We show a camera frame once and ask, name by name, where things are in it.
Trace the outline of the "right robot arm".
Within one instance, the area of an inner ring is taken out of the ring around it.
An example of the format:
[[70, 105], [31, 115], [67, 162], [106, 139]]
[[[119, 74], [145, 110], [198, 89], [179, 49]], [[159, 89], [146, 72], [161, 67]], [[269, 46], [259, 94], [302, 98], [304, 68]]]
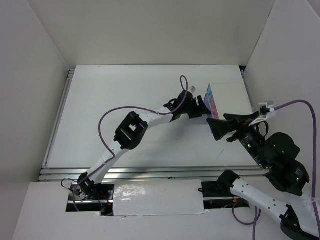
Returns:
[[269, 138], [263, 136], [256, 122], [258, 115], [258, 112], [251, 115], [226, 113], [223, 120], [208, 118], [207, 123], [216, 141], [232, 133], [227, 142], [239, 141], [256, 164], [267, 170], [264, 176], [271, 185], [287, 194], [287, 202], [266, 195], [232, 170], [225, 170], [216, 181], [218, 192], [249, 201], [272, 217], [292, 240], [318, 240], [320, 207], [314, 200], [306, 168], [296, 160], [300, 148], [282, 132]]

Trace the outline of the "blue drawer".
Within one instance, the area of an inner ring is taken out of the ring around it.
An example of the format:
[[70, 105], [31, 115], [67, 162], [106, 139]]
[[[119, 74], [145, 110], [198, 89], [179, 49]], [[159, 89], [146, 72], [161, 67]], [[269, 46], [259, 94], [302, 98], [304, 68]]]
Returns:
[[211, 85], [209, 84], [206, 90], [206, 94], [205, 97], [207, 98], [207, 100], [210, 102], [211, 99], [213, 98], [213, 92], [212, 92], [212, 88]]

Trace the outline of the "pink drawer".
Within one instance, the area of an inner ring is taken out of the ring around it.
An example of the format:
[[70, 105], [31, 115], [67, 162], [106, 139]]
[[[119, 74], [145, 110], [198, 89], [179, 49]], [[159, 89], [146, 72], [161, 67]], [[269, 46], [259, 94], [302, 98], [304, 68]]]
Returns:
[[210, 108], [211, 108], [212, 118], [219, 120], [220, 118], [219, 118], [218, 109], [217, 109], [217, 106], [216, 106], [215, 99], [213, 97], [209, 101], [209, 105], [210, 105]]

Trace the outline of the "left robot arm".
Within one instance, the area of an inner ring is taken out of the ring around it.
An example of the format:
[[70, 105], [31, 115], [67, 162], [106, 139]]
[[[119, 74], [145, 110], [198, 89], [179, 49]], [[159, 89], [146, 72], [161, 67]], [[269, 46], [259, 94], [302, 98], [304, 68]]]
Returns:
[[[103, 139], [102, 122], [104, 118], [115, 111], [128, 110], [129, 112], [124, 120], [115, 130], [113, 141], [108, 145]], [[144, 114], [138, 114], [134, 110], [146, 111]], [[196, 98], [187, 90], [183, 90], [178, 98], [170, 100], [158, 110], [147, 109], [138, 106], [122, 106], [107, 111], [98, 122], [98, 134], [103, 145], [106, 147], [106, 153], [85, 173], [81, 174], [77, 180], [80, 193], [86, 199], [91, 200], [98, 196], [100, 185], [111, 167], [125, 153], [135, 149], [141, 143], [145, 133], [156, 126], [168, 124], [178, 120], [181, 115], [188, 115], [190, 119], [199, 118], [203, 115], [209, 115], [210, 109], [207, 108], [201, 96]]]

